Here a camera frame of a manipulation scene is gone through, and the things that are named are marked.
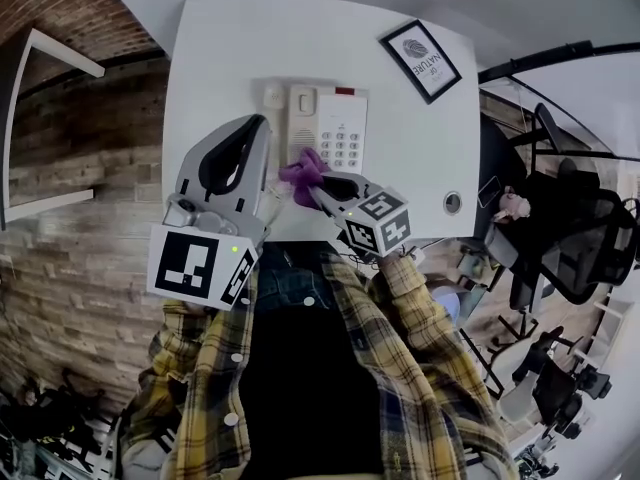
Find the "denim jeans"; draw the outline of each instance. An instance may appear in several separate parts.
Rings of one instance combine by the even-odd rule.
[[[326,242],[265,243],[259,260],[256,315],[288,306],[337,310],[331,287],[322,276],[323,252],[335,250]]]

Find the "black t-shirt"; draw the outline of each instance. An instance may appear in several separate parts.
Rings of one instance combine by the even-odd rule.
[[[255,315],[240,399],[251,443],[242,480],[382,473],[378,389],[339,311]]]

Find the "shirt button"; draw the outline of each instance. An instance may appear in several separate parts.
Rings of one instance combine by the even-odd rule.
[[[224,417],[224,424],[228,427],[235,427],[240,421],[240,418],[235,412],[230,412]]]

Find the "white marker cube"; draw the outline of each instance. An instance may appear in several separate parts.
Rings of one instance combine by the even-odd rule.
[[[409,205],[391,187],[346,210],[349,243],[378,256],[386,256],[411,236]]]
[[[149,241],[147,291],[228,311],[256,261],[249,238],[157,224]]]

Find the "fingerprint graphic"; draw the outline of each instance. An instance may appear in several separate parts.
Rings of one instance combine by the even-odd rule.
[[[404,48],[405,53],[409,57],[413,57],[414,59],[421,59],[429,50],[419,41],[415,39],[405,39],[402,42],[402,47]]]

